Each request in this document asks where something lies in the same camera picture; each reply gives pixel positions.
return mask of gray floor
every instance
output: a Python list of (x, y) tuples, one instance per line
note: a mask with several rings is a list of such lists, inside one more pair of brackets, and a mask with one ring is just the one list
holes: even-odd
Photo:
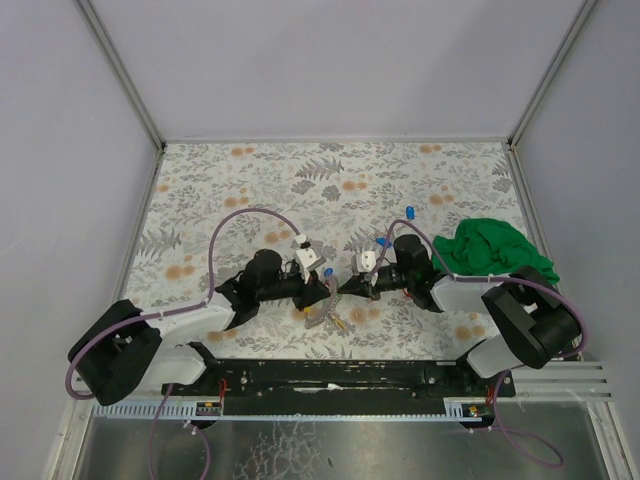
[[(454, 423), (219, 422), (206, 430), (209, 479), (604, 479), (588, 413), (577, 403), (502, 405), (509, 426), (550, 440), (563, 470), (538, 467), (498, 432), (468, 434)], [(76, 479), (148, 478), (150, 422), (94, 419)], [(179, 423), (161, 422), (153, 461), (159, 479), (199, 478), (201, 440)], [(531, 451), (546, 460), (543, 448)]]

